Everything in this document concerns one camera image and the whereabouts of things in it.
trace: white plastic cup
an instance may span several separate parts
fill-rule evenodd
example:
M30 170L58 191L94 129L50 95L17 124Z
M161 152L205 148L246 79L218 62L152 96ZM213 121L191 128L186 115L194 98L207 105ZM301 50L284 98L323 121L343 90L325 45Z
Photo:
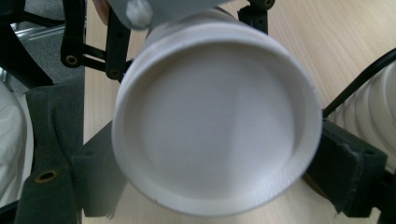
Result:
M345 129L344 107L342 105L339 106L334 112L332 112L330 121L335 123L338 127Z
M396 158L392 156L391 149L382 140L371 117L369 96L373 82L374 80L371 79L358 91L357 100L355 102L356 119L359 130L361 131L361 138L388 155L387 169L394 172L396 170Z
M345 129L357 137L361 137L361 130L355 116L356 95L352 95L344 104Z
M385 94L387 105L393 117L393 125L396 122L396 62L389 65L385 77Z
M389 146L391 153L396 157L396 120L391 115L385 91L389 74L389 66L379 76L376 76L370 91L370 113L373 124L384 144Z
M150 33L120 85L112 140L143 194L213 217L285 191L320 134L305 70L271 37L209 10Z

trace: black cable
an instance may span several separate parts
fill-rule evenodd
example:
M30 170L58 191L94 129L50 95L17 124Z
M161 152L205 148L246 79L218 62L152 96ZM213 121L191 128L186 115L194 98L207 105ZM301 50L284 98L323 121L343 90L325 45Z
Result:
M355 80L353 80L324 110L323 118L329 117L329 115L340 106L349 96L351 96L355 91L357 91L364 83L366 83L370 78L375 76L384 67L388 66L390 63L396 61L396 49L391 50L386 53L381 58L377 59L375 62L370 64L364 71L358 75Z

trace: white cloth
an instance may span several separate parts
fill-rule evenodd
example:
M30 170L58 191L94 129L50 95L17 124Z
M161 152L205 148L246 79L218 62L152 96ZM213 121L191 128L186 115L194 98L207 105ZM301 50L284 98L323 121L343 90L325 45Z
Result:
M0 81L0 207L21 197L33 162L33 128L24 94Z

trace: metal screw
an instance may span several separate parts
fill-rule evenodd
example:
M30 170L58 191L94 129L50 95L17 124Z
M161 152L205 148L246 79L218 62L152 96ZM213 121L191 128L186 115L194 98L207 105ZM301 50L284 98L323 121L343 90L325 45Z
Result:
M137 29L149 27L152 19L152 9L147 0L131 0L126 4L126 17Z
M66 61L67 61L67 63L70 64L70 65L76 65L76 64L78 64L78 59L77 59L76 56L74 56L74 55L68 55L68 56L66 57Z
M117 79L120 76L120 71L117 69L113 69L110 71L110 75L111 75L111 78Z
M35 178L35 182L37 184L44 184L44 183L50 182L58 175L59 175L59 172L56 170L46 171L46 172L42 173L41 175L38 175Z
M265 0L264 4L267 7L267 10L270 9L275 3L275 0Z

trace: wooden table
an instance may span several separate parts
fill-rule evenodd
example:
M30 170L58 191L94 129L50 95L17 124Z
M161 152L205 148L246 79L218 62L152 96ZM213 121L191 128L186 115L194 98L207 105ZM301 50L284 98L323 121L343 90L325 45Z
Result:
M236 16L247 1L223 7ZM269 33L294 55L314 80L322 105L327 105L371 62L396 47L394 0L277 0L269 11ZM144 43L145 33L133 32L129 57ZM106 27L88 1L87 43L104 49ZM103 73L86 69L84 141L113 117L119 84ZM112 220L84 218L83 223L376 223L370 218L337 215L333 206L303 181L282 196L251 212L222 218L189 217L149 201L128 186Z

